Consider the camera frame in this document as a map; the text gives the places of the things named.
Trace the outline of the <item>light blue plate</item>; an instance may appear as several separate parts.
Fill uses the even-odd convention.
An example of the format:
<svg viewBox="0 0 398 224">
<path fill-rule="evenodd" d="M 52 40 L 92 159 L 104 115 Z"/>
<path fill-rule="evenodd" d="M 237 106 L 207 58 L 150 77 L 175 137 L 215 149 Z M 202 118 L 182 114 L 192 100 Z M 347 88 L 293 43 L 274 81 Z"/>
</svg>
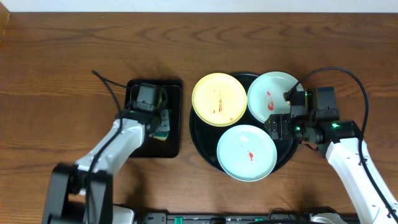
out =
<svg viewBox="0 0 398 224">
<path fill-rule="evenodd" d="M 290 113 L 290 105 L 283 94 L 298 80 L 285 72 L 267 72 L 256 78 L 248 90 L 248 108 L 251 114 L 264 123 L 271 114 Z"/>
<path fill-rule="evenodd" d="M 274 170 L 277 149 L 264 130 L 243 124 L 222 134 L 217 143 L 216 156 L 229 176 L 243 182 L 255 182 Z"/>
</svg>

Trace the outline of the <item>green yellow sponge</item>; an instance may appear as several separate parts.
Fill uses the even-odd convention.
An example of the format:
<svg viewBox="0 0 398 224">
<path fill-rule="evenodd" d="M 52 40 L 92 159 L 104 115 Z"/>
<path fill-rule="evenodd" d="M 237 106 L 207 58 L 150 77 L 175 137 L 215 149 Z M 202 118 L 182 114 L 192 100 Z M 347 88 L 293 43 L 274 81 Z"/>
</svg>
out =
<svg viewBox="0 0 398 224">
<path fill-rule="evenodd" d="M 159 132 L 154 132 L 152 134 L 149 134 L 150 138 L 158 139 L 160 141 L 166 141 L 169 136 L 168 131 L 159 131 Z"/>
</svg>

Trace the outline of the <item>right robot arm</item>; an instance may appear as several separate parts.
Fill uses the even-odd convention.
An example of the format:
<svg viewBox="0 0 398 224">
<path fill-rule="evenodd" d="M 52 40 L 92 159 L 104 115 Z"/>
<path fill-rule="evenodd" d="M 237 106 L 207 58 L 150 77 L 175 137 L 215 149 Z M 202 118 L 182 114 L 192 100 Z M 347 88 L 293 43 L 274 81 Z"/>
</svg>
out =
<svg viewBox="0 0 398 224">
<path fill-rule="evenodd" d="M 341 120 L 332 87 L 283 94 L 286 114 L 271 114 L 264 126 L 272 139 L 317 145 L 341 179 L 361 223 L 397 223 L 397 200 L 370 158 L 361 130 L 353 120 Z"/>
</svg>

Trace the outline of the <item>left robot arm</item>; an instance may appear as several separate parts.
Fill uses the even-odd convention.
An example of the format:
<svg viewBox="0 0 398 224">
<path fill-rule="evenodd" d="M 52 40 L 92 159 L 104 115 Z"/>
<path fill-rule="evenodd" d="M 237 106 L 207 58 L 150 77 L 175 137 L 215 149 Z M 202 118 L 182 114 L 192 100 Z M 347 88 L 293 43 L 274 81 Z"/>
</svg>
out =
<svg viewBox="0 0 398 224">
<path fill-rule="evenodd" d="M 87 155 L 72 165 L 56 165 L 43 223 L 134 223 L 133 209 L 113 203 L 114 176 L 159 129 L 168 99 L 165 88 L 140 84 L 137 100 L 118 110 L 108 134 Z"/>
</svg>

